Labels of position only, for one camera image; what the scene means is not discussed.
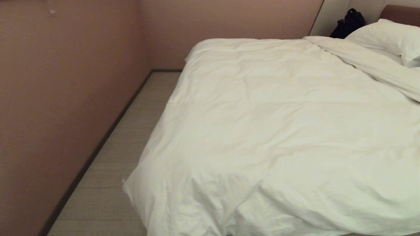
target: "pink wall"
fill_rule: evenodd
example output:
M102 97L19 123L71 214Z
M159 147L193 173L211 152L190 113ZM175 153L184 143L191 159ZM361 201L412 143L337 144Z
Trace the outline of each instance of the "pink wall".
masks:
M181 69L209 38L298 39L323 0L141 0L153 68Z
M151 66L137 0L0 1L0 235L37 235Z

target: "black backpack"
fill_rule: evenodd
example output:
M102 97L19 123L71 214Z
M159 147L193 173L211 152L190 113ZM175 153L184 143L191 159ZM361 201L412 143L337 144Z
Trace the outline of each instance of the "black backpack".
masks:
M346 18L338 21L338 26L331 34L331 38L344 39L356 29L365 26L365 18L354 8L347 12Z

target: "white bedsheet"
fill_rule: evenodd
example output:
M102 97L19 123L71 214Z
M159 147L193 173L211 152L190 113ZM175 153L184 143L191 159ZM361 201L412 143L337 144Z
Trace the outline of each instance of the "white bedsheet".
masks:
M203 41L124 189L148 236L419 232L419 87L340 39Z

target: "headboard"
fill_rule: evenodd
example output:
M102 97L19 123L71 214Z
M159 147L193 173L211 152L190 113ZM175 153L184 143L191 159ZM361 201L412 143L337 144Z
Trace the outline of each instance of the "headboard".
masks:
M420 8L387 5L379 18L420 27Z

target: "bed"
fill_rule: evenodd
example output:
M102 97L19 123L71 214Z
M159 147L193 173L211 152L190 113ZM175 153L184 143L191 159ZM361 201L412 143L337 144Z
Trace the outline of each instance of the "bed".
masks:
M197 44L124 183L148 235L420 232L420 72L395 60L327 37Z

